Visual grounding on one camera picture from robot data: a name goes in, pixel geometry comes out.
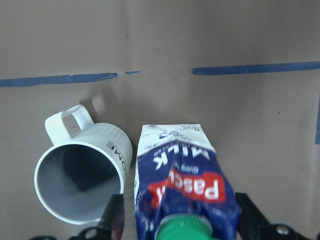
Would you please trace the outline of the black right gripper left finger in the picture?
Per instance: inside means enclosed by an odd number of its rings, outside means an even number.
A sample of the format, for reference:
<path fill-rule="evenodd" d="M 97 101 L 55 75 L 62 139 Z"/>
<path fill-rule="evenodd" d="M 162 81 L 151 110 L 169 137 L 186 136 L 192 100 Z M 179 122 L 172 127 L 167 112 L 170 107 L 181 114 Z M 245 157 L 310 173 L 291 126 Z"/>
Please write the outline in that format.
<path fill-rule="evenodd" d="M 123 194 L 111 196 L 99 222 L 98 228 L 102 234 L 101 240 L 120 240 L 125 224 L 125 209 Z"/>

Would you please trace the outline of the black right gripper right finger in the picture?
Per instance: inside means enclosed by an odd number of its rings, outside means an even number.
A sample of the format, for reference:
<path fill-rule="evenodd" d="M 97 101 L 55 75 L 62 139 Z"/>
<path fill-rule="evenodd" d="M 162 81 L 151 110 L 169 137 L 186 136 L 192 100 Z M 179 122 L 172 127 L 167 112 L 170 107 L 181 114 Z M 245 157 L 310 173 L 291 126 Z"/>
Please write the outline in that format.
<path fill-rule="evenodd" d="M 243 240 L 267 240 L 266 230 L 271 225 L 247 193 L 236 192 L 241 208 L 237 231 Z"/>

